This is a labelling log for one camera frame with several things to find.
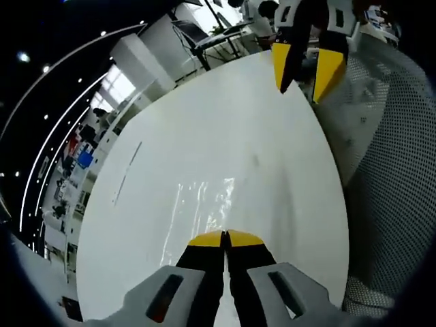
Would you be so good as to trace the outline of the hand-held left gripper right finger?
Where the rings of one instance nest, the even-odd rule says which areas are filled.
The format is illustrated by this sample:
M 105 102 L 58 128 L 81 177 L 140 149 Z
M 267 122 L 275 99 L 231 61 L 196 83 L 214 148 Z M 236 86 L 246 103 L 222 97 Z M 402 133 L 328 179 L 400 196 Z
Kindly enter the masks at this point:
M 289 263 L 278 263 L 264 241 L 228 230 L 230 291 L 242 326 L 339 326 L 341 312 L 327 289 Z

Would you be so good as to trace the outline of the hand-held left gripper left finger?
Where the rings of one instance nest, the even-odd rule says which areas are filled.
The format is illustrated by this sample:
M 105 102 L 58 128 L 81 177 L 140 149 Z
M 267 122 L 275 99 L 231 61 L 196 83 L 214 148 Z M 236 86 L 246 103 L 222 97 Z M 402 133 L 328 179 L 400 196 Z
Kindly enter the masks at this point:
M 123 306 L 85 326 L 193 326 L 219 306 L 223 292 L 224 231 L 189 241 L 175 266 L 163 266 L 128 291 Z

